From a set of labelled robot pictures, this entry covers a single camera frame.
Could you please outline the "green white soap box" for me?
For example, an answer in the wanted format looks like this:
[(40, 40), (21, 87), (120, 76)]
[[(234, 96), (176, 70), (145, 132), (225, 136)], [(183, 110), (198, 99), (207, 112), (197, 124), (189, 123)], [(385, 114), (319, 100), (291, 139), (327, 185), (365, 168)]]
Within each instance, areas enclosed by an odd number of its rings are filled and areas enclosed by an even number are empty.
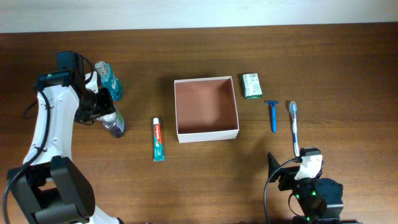
[(247, 73), (242, 75), (245, 99), (255, 99), (262, 97), (261, 85), (257, 73)]

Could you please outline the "purple soap pump bottle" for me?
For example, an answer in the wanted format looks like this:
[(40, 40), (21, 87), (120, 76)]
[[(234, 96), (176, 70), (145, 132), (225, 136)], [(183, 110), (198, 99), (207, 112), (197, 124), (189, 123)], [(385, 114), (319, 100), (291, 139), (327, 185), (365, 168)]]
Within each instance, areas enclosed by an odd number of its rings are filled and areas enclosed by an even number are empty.
[(107, 129), (115, 138), (121, 138), (125, 131), (125, 119), (121, 112), (115, 108), (115, 112), (97, 118), (101, 121), (104, 128)]

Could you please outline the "green mouthwash bottle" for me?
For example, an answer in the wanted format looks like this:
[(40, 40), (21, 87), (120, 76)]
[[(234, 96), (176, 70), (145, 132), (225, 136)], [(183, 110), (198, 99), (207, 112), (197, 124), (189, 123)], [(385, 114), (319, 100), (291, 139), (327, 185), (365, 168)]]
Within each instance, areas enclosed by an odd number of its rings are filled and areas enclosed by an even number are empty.
[(100, 76), (102, 86), (109, 90), (114, 101), (119, 101), (122, 97), (123, 89), (110, 64), (99, 61), (96, 62), (95, 69)]

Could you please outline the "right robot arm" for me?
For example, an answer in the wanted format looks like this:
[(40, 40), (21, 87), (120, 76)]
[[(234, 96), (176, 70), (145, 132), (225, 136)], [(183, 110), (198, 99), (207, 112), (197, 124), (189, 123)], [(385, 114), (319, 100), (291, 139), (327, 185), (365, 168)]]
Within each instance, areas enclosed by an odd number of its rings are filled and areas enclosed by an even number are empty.
[(343, 210), (343, 185), (333, 179), (321, 178), (323, 156), (317, 148), (302, 148), (299, 156), (279, 164), (267, 155), (269, 172), (266, 185), (278, 181), (280, 191), (291, 191), (303, 211), (295, 214), (293, 223), (339, 223)]

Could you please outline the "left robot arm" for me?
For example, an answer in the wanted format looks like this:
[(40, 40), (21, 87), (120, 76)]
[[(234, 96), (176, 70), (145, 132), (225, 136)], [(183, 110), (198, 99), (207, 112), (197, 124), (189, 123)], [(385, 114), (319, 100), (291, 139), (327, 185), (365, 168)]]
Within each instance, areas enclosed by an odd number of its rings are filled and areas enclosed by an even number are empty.
[(91, 125), (100, 119), (116, 138), (125, 131), (123, 116), (97, 76), (63, 69), (45, 73), (35, 83), (34, 137), (22, 166), (7, 174), (2, 199), (6, 223), (9, 195), (29, 223), (122, 223), (96, 205), (91, 184), (72, 161), (74, 123)]

